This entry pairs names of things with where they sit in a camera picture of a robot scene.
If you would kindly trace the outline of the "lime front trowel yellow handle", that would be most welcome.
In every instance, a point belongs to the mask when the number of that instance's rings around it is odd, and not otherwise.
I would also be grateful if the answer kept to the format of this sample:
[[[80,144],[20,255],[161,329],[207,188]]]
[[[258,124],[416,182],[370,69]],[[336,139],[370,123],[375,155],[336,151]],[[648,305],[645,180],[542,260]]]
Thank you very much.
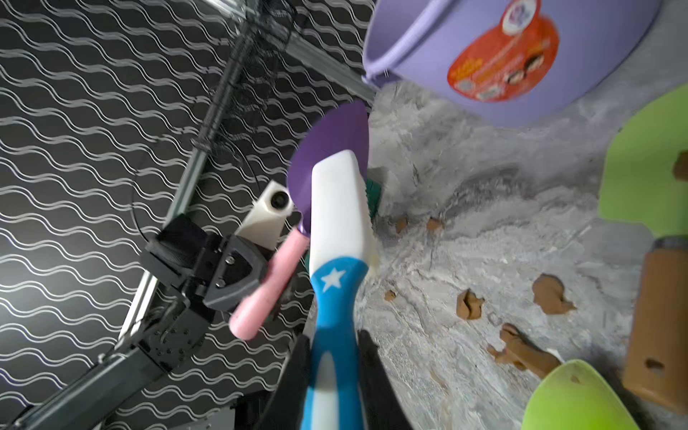
[[[533,392],[523,429],[637,429],[627,407],[589,363],[570,360],[554,369]]]

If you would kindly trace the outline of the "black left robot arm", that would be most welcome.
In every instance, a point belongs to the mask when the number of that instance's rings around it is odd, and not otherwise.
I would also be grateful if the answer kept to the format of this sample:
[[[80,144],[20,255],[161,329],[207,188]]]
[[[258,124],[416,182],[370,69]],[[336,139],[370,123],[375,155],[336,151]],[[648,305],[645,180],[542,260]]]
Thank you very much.
[[[28,407],[11,429],[93,429],[122,403],[171,374],[200,349],[216,315],[257,290],[280,237],[245,218],[225,237],[178,215],[148,241],[140,262],[173,295],[149,312],[100,362],[39,406]]]

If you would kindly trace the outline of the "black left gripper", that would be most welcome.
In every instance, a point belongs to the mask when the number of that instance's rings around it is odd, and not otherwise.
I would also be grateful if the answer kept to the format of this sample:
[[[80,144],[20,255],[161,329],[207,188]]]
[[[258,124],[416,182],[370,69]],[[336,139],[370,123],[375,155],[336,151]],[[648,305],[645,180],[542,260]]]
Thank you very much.
[[[188,216],[148,241],[140,263],[187,307],[231,312],[268,272],[269,250],[238,235],[207,232]]]

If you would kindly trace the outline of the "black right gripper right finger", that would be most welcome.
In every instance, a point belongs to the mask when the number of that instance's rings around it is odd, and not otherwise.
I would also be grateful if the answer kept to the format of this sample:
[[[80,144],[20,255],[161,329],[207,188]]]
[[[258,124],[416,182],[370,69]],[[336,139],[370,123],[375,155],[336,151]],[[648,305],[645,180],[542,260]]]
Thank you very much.
[[[368,429],[412,429],[366,330],[358,331],[359,385]]]

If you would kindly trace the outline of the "white blue brush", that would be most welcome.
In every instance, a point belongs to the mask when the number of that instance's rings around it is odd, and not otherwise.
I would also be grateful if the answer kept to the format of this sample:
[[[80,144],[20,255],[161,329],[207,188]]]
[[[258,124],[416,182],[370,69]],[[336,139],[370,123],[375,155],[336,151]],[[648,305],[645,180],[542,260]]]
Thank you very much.
[[[374,261],[367,190],[352,150],[312,170],[309,276],[317,316],[301,428],[363,429],[354,307]]]

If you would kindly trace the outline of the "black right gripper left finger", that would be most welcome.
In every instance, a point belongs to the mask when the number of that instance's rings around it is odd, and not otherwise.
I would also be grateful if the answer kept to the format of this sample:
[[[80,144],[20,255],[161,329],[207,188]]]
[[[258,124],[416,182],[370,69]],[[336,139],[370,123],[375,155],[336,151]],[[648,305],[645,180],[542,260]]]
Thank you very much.
[[[300,335],[283,366],[277,389],[254,429],[299,429],[310,382],[310,338]]]

